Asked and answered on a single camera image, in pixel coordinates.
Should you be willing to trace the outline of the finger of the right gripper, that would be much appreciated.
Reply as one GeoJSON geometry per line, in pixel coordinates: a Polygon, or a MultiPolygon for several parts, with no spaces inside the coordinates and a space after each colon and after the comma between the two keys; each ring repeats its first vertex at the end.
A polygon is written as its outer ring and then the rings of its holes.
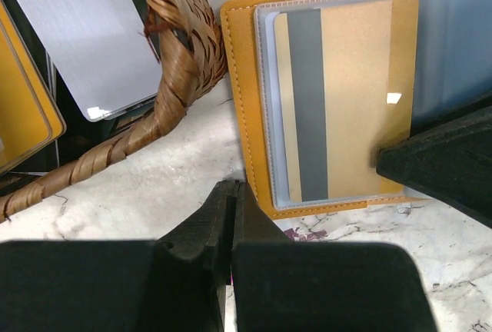
{"type": "Polygon", "coordinates": [[[382,150],[377,173],[491,226],[491,96],[382,150]]]}

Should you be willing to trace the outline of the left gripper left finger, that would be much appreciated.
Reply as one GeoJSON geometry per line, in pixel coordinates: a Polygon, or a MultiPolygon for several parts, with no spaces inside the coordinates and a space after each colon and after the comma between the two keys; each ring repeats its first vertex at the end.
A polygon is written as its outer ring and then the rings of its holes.
{"type": "Polygon", "coordinates": [[[158,240],[7,241],[3,331],[222,331],[235,184],[158,240]]]}

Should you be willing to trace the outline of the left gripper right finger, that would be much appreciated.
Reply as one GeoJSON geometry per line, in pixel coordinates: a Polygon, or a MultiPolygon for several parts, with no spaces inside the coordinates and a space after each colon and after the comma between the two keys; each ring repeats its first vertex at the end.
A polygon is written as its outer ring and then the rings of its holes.
{"type": "Polygon", "coordinates": [[[411,256],[395,244],[291,240],[238,185],[231,270],[240,331],[435,331],[411,256]]]}

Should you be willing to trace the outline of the gold credit card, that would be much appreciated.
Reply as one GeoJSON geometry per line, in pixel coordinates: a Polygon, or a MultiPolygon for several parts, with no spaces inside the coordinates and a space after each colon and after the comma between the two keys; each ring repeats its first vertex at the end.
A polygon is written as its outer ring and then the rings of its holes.
{"type": "Polygon", "coordinates": [[[418,9],[363,0],[274,17],[280,207],[402,192],[376,157],[410,132],[418,9]]]}

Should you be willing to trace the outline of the yellow leather card holder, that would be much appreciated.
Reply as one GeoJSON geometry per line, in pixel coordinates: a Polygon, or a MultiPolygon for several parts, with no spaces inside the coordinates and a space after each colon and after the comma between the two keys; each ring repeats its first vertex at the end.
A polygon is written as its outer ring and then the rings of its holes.
{"type": "Polygon", "coordinates": [[[491,0],[231,0],[221,23],[268,216],[430,197],[490,223],[491,0]]]}

